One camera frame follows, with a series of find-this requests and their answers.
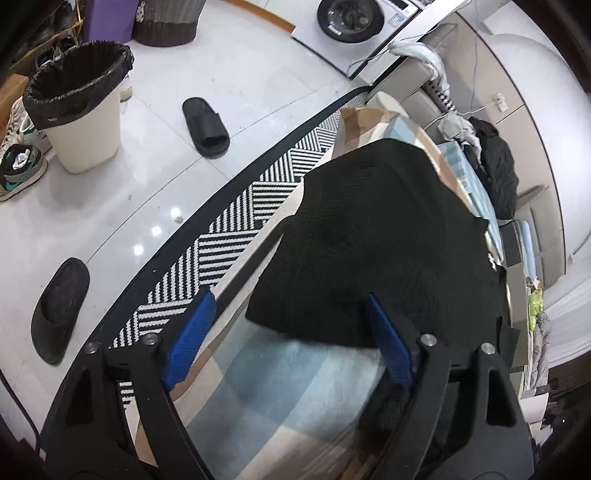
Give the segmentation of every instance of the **white trash can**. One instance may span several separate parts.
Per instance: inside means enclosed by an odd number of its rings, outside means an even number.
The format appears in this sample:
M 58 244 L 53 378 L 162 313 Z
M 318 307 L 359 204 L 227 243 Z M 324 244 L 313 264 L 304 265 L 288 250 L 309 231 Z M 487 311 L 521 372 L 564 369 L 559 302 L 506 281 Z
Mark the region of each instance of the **white trash can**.
M 67 171 L 82 173 L 117 153 L 121 141 L 120 100 L 117 87 L 82 118 L 44 130 Z
M 22 102 L 70 173 L 112 158 L 119 148 L 121 81 L 133 65 L 128 46 L 97 40 L 45 64 Z

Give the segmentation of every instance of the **black cloth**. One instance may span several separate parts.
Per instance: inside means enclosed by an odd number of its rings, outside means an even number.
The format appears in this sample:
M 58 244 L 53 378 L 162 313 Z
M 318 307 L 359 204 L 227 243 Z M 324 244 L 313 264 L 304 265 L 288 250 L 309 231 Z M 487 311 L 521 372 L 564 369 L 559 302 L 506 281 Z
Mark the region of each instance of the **black cloth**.
M 489 122 L 471 117 L 470 123 L 474 126 L 482 147 L 480 162 L 472 147 L 464 148 L 464 154 L 488 192 L 496 217 L 510 220 L 515 216 L 517 208 L 519 183 L 511 149 Z
M 508 325 L 505 270 L 424 151 L 379 140 L 309 172 L 304 197 L 246 316 L 290 336 L 375 347 L 369 293 L 448 345 L 498 346 Z

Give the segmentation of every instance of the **white cable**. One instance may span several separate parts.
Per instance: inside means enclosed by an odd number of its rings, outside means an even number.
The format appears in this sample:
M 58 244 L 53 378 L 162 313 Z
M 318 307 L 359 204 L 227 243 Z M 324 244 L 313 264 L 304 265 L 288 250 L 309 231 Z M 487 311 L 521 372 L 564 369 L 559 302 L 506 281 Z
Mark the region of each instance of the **white cable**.
M 392 40 L 388 46 L 386 47 L 386 50 L 384 50 L 383 52 L 380 53 L 376 53 L 376 55 L 370 55 L 369 57 L 366 57 L 364 59 L 361 60 L 356 60 L 356 61 L 352 61 L 351 63 L 349 63 L 349 66 L 347 67 L 347 72 L 345 73 L 345 75 L 348 77 L 349 76 L 349 70 L 351 69 L 351 67 L 353 65 L 357 65 L 358 63 L 363 63 L 365 61 L 371 61 L 371 60 L 376 60 L 378 58 L 380 58 L 382 55 L 384 55 L 385 53 L 390 51 L 390 48 L 392 47 L 392 44 L 398 41 L 404 41 L 404 40 L 410 40 L 411 38 L 419 38 L 419 37 L 424 37 L 425 35 L 431 33 L 432 31 L 434 31 L 439 25 L 435 25 L 431 30 L 429 30 L 427 33 L 421 33 L 419 35 L 413 35 L 412 37 L 406 37 L 406 38 L 400 38 L 400 39 L 395 39 Z
M 464 113 L 462 113 L 462 112 L 458 112 L 458 111 L 455 111 L 455 110 L 454 110 L 454 112 L 455 112 L 455 113 L 457 113 L 458 115 L 461 115 L 461 116 L 464 116 L 464 115 L 471 115 L 471 114 L 473 114 L 473 113 L 478 113 L 478 112 L 480 112 L 481 110 L 484 110 L 485 108 L 489 108 L 490 106 L 493 106 L 493 105 L 496 105 L 496 101 L 494 101 L 494 102 L 492 102 L 492 103 L 489 103 L 489 104 L 487 104 L 487 105 L 485 105 L 485 106 L 481 106 L 480 108 L 478 108 L 478 109 L 476 109 L 476 110 L 473 110 L 473 111 L 471 111 L 471 112 L 464 112 Z M 437 117 L 435 120 L 433 120 L 433 122 L 431 122 L 431 123 L 430 123 L 430 124 L 428 124 L 428 125 L 427 125 L 425 128 L 423 128 L 423 130 L 426 130 L 427 128 L 429 128 L 429 127 L 430 127 L 431 125 L 433 125 L 433 124 L 434 124 L 434 123 L 435 123 L 437 120 L 441 120 L 442 118 L 444 118 L 446 115 L 448 115 L 448 113 L 446 113 L 445 115 L 442 115 L 442 116 L 438 116 L 438 117 Z

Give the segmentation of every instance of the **baseboard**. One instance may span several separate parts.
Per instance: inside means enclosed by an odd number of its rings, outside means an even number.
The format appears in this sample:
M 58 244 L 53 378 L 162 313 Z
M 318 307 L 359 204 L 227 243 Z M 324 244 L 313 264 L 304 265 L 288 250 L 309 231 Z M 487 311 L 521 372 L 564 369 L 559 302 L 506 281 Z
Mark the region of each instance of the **baseboard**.
M 229 4 L 236 5 L 237 7 L 243 8 L 244 10 L 248 10 L 249 12 L 252 12 L 255 15 L 258 15 L 259 17 L 264 18 L 265 20 L 282 28 L 286 32 L 291 33 L 294 31 L 294 28 L 296 27 L 295 25 L 290 24 L 287 20 L 283 20 L 281 17 L 278 17 L 277 15 L 265 10 L 264 8 L 261 8 L 257 5 L 250 3 L 250 2 L 247 2 L 246 0 L 224 0 L 224 1 L 228 2 Z

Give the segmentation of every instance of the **purple box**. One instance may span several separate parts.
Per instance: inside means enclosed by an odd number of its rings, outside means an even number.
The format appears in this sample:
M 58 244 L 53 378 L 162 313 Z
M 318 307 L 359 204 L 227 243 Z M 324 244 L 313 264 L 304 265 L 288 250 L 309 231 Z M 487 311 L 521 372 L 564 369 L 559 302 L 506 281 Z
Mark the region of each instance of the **purple box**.
M 131 40 L 139 0 L 89 0 L 84 17 L 84 39 Z

